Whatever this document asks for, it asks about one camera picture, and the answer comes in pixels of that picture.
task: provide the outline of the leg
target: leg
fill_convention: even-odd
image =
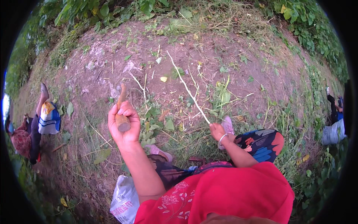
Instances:
[[[335,107],[335,100],[333,98],[333,96],[331,95],[327,95],[327,100],[331,103],[331,121],[332,124],[336,123],[338,121],[338,113]]]
[[[34,118],[31,122],[31,149],[30,149],[30,163],[36,164],[36,159],[40,153],[40,140],[41,134],[39,133],[39,117],[37,114],[34,115]]]
[[[236,136],[234,143],[258,162],[274,162],[284,146],[284,137],[273,129],[261,129]]]
[[[39,104],[37,105],[37,108],[36,108],[36,114],[38,117],[40,117],[40,115],[41,115],[42,104],[44,104],[44,102],[49,98],[50,97],[48,95],[48,91],[47,91],[45,84],[41,83],[41,96],[40,96]]]
[[[155,145],[146,147],[151,148],[151,154],[148,155],[148,159],[152,162],[153,168],[158,173],[167,191],[188,176],[192,175],[193,170],[180,169],[172,165],[171,162],[168,162],[168,157],[169,159],[172,159],[172,156],[169,153],[163,152]]]

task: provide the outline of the red clothing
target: red clothing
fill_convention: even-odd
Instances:
[[[187,177],[159,200],[143,202],[135,224],[198,224],[212,212],[288,223],[294,196],[285,177],[271,162],[248,168],[213,168]]]
[[[26,130],[26,121],[24,121],[20,127],[14,130],[14,133],[10,136],[10,139],[14,145],[15,150],[20,155],[25,156],[29,159],[31,149],[31,136]]]

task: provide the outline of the blue and white bag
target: blue and white bag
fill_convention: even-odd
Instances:
[[[60,131],[61,117],[58,114],[56,104],[45,102],[41,107],[39,118],[40,134],[57,134]]]

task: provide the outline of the cut plant stem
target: cut plant stem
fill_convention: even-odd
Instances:
[[[173,66],[174,66],[176,72],[178,73],[179,78],[180,78],[180,80],[182,81],[182,83],[184,84],[184,86],[185,86],[187,92],[189,93],[189,95],[190,95],[190,96],[192,97],[192,99],[194,100],[195,105],[197,106],[197,108],[199,109],[199,111],[201,112],[201,114],[203,115],[203,117],[205,118],[206,122],[208,122],[208,124],[210,124],[210,121],[207,119],[207,117],[205,116],[204,112],[203,112],[203,111],[201,110],[201,108],[199,107],[199,105],[198,105],[198,103],[197,103],[195,97],[193,97],[193,95],[191,94],[190,90],[189,90],[188,87],[187,87],[187,84],[184,82],[182,76],[180,75],[180,72],[179,72],[177,66],[174,64],[173,58],[170,56],[170,54],[169,54],[168,51],[166,51],[166,52],[168,53],[168,55],[169,55],[169,57],[170,57],[170,59],[171,59],[171,63],[173,64]]]

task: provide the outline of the black pants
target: black pants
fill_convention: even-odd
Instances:
[[[30,163],[36,164],[36,159],[40,151],[41,134],[39,133],[39,116],[34,115],[31,121],[31,149],[30,149]]]
[[[331,96],[331,95],[328,95],[327,96],[327,100],[329,102],[331,102],[331,109],[332,109],[332,112],[331,112],[331,121],[332,121],[332,124],[336,123],[338,121],[338,113],[337,113],[337,110],[335,108],[335,105],[334,105],[334,97]]]

